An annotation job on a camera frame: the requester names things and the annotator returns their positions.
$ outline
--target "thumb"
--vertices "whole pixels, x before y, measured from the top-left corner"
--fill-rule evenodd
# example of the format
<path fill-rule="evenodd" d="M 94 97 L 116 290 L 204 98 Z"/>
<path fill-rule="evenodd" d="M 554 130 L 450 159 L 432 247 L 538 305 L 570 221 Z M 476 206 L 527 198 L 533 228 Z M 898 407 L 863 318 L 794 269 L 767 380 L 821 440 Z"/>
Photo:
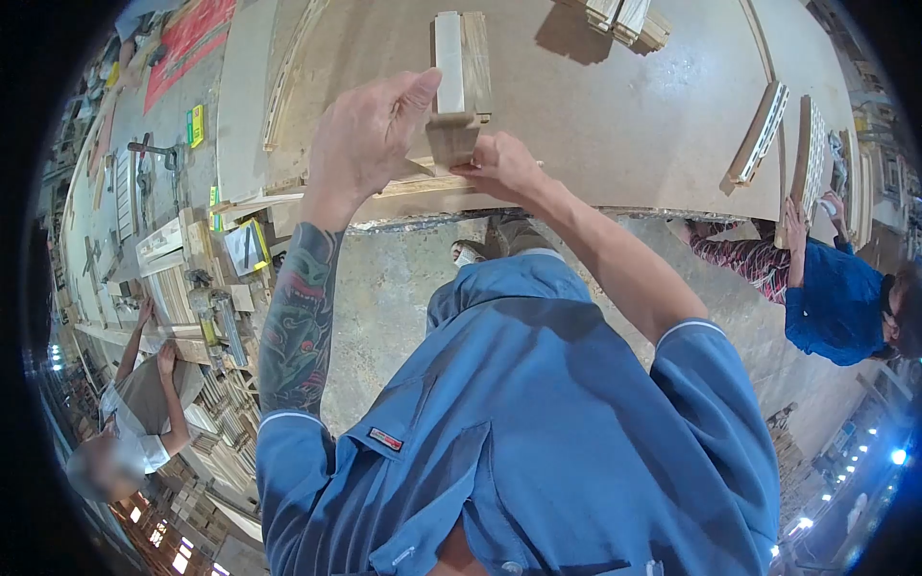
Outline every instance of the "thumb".
<path fill-rule="evenodd" d="M 396 127 L 404 134 L 412 131 L 429 109 L 435 92 L 442 84 L 442 71 L 430 68 L 420 74 L 397 100 Z"/>

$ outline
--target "patterned leggings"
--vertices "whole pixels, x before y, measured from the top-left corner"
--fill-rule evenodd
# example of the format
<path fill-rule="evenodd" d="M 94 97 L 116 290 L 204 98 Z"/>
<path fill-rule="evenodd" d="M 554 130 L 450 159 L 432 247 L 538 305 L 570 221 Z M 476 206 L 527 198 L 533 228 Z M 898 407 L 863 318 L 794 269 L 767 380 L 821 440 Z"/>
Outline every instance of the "patterned leggings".
<path fill-rule="evenodd" d="M 746 278 L 768 301 L 783 305 L 791 253 L 774 247 L 774 222 L 754 218 L 752 223 L 759 231 L 760 240 L 707 240 L 739 224 L 712 223 L 707 225 L 706 236 L 692 234 L 689 245 L 702 260 L 733 270 Z"/>

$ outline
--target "light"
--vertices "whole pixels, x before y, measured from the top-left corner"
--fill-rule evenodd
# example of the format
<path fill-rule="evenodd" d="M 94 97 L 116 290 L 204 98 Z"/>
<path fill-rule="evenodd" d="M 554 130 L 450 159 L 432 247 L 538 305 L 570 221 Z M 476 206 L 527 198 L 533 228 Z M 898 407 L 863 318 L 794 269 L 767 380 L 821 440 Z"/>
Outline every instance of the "light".
<path fill-rule="evenodd" d="M 185 574 L 185 567 L 189 565 L 189 559 L 182 554 L 177 554 L 173 561 L 173 568 L 180 574 Z"/>

